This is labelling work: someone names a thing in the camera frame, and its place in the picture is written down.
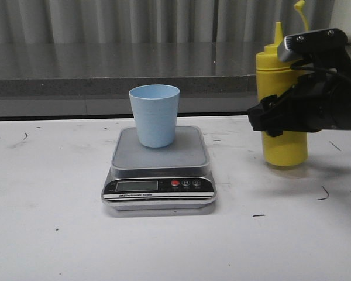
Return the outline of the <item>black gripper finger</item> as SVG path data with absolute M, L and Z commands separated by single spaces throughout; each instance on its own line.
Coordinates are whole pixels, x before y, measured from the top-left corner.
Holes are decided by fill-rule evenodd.
M 249 122 L 254 131 L 265 132 L 277 137 L 284 131 L 298 131 L 296 106 L 294 102 L 297 85 L 292 85 L 281 95 L 272 94 L 247 110 Z

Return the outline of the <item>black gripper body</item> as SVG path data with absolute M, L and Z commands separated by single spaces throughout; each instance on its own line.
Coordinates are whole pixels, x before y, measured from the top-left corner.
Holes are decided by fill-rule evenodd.
M 309 54 L 292 64 L 309 71 L 292 96 L 292 130 L 351 130 L 351 58 L 341 47 Z

